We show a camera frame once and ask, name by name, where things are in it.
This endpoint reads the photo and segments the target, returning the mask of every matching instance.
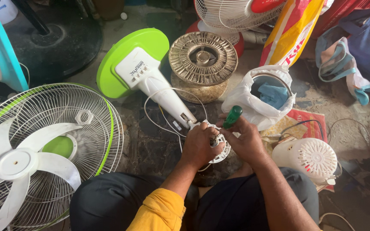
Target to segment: dark trousers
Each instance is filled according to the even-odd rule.
[[[280,168],[295,195],[317,223],[318,194],[303,173]],[[83,182],[69,208],[72,231],[126,230],[144,199],[164,178],[108,173]],[[185,199],[182,225],[188,230],[269,230],[265,202],[255,174],[220,181],[198,200],[192,185]]]

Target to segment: yellow bag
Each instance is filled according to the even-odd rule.
[[[301,55],[324,0],[287,0],[262,51],[260,66],[291,66]]]

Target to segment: green fan ring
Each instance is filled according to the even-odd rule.
[[[107,149],[106,149],[104,159],[102,160],[101,165],[100,165],[100,167],[99,167],[99,169],[98,169],[97,173],[95,174],[95,176],[98,176],[98,175],[100,174],[100,172],[101,172],[102,168],[103,168],[103,167],[104,167],[104,165],[105,165],[105,161],[106,161],[106,159],[107,159],[107,157],[108,157],[108,154],[109,154],[109,151],[110,151],[110,147],[111,147],[111,144],[112,144],[113,131],[114,131],[114,121],[113,121],[113,113],[112,113],[112,109],[111,109],[111,107],[110,107],[110,105],[109,105],[108,101],[106,100],[106,98],[105,98],[105,97],[103,97],[99,92],[97,92],[97,91],[96,91],[95,89],[93,89],[92,87],[88,87],[88,86],[85,86],[85,85],[83,85],[83,84],[79,84],[79,83],[62,83],[62,84],[75,84],[75,85],[79,85],[79,86],[82,86],[82,87],[88,88],[89,90],[92,90],[92,91],[96,92],[98,95],[100,95],[100,96],[104,99],[104,101],[105,101],[105,103],[106,103],[106,105],[107,105],[107,107],[108,107],[109,115],[110,115],[110,136],[109,136],[108,147],[107,147]],[[49,84],[49,85],[47,85],[47,86],[55,86],[55,85],[61,85],[61,84],[60,84],[60,83],[54,83],[54,84]],[[7,106],[5,107],[5,109],[6,109],[6,110],[5,110],[5,111],[1,111],[1,112],[0,112],[0,117],[1,117],[3,114],[5,114],[5,112],[7,112],[9,109],[11,109],[13,106],[15,106],[17,103],[19,103],[19,102],[21,102],[22,100],[26,99],[28,96],[31,96],[33,93],[36,93],[36,92],[40,92],[40,91],[42,91],[42,88],[44,88],[44,87],[46,87],[46,86],[39,86],[39,87],[35,87],[35,88],[33,88],[33,89],[28,90],[28,92],[27,92],[27,93],[25,93],[23,96],[18,97],[17,99],[15,99],[15,101],[13,101],[13,102],[12,102],[12,103],[10,103],[9,105],[7,105]],[[61,219],[63,219],[63,218],[65,218],[65,217],[67,217],[67,216],[68,216],[68,214],[69,214],[69,209],[68,209],[67,211],[65,211],[63,214],[61,214],[61,215],[60,215],[58,218],[56,218],[54,221],[52,221],[52,222],[50,222],[49,224],[47,224],[47,225],[43,226],[42,228],[36,229],[35,231],[41,230],[41,229],[43,229],[43,228],[47,228],[47,227],[49,227],[49,226],[51,226],[51,225],[53,225],[53,224],[57,223],[57,222],[58,222],[58,221],[60,221]]]

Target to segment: hand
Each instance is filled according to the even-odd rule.
[[[224,142],[219,143],[214,148],[210,146],[210,139],[212,136],[218,134],[219,132],[217,129],[208,127],[208,124],[205,122],[195,126],[186,136],[180,162],[182,164],[191,165],[198,170],[204,164],[213,160],[222,152],[225,146]]]
[[[220,120],[216,126],[222,127],[227,115],[227,113],[220,114]],[[272,161],[262,143],[258,128],[255,124],[249,123],[243,116],[240,116],[231,128],[228,130],[222,128],[219,132],[225,136],[235,153],[252,168]],[[241,135],[237,138],[232,134],[233,132],[239,132]]]

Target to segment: green screwdriver handle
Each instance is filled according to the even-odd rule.
[[[242,114],[242,107],[235,105],[229,111],[227,118],[225,119],[222,127],[229,129],[238,120],[239,116]]]

